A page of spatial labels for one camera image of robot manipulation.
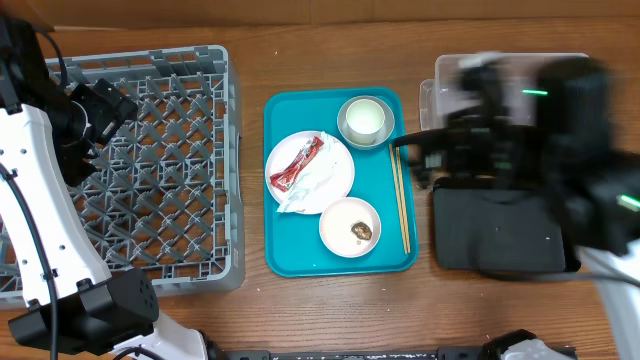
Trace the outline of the brown food scrap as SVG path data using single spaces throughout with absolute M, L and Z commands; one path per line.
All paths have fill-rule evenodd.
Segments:
M 370 241 L 373 236 L 371 228 L 364 222 L 359 221 L 351 226 L 351 232 L 358 240 Z

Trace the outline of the small white bowl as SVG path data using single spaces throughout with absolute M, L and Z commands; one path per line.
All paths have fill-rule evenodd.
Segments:
M 372 230 L 370 241 L 358 240 L 351 226 L 362 221 Z M 381 238 L 382 222 L 374 207 L 355 197 L 346 197 L 332 203 L 321 214 L 319 234 L 325 247 L 343 258 L 362 257 L 373 250 Z

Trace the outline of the red snack wrapper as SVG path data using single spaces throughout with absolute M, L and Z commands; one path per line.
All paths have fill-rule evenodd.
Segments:
M 323 145 L 324 141 L 317 136 L 309 139 L 284 170 L 270 176 L 270 184 L 282 192 L 287 192 L 294 185 L 299 174 L 316 157 Z

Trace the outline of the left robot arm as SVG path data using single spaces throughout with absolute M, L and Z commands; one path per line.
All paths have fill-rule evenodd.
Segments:
M 10 321 L 12 336 L 52 358 L 217 358 L 202 332 L 161 312 L 140 269 L 113 275 L 89 240 L 69 190 L 95 172 L 97 146 L 138 107 L 104 79 L 53 80 L 42 37 L 27 21 L 1 19 L 1 220 L 27 306 Z

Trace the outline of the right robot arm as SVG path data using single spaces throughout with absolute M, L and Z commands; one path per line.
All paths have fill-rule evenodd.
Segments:
M 639 157 L 613 147 L 610 78 L 585 55 L 436 62 L 438 123 L 394 140 L 433 190 L 444 267 L 597 284 L 618 355 L 639 355 Z

